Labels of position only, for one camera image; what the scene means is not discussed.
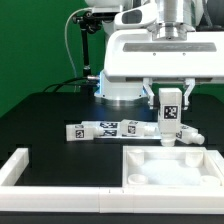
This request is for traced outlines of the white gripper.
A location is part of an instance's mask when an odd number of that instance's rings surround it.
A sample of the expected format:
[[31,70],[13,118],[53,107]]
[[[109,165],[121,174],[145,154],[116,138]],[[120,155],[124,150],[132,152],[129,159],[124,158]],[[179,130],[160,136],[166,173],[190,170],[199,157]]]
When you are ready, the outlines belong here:
[[157,41],[146,29],[117,31],[107,44],[104,74],[109,80],[144,78],[150,109],[154,108],[152,79],[186,78],[182,108],[187,110],[195,79],[224,80],[224,32],[189,32],[185,41]]

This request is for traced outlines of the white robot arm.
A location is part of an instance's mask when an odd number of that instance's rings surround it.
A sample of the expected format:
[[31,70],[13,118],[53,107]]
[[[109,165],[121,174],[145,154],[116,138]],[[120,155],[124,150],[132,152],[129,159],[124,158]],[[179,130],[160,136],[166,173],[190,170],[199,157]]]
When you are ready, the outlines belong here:
[[107,33],[95,97],[187,108],[197,84],[224,84],[224,31],[196,29],[207,1],[85,0]]

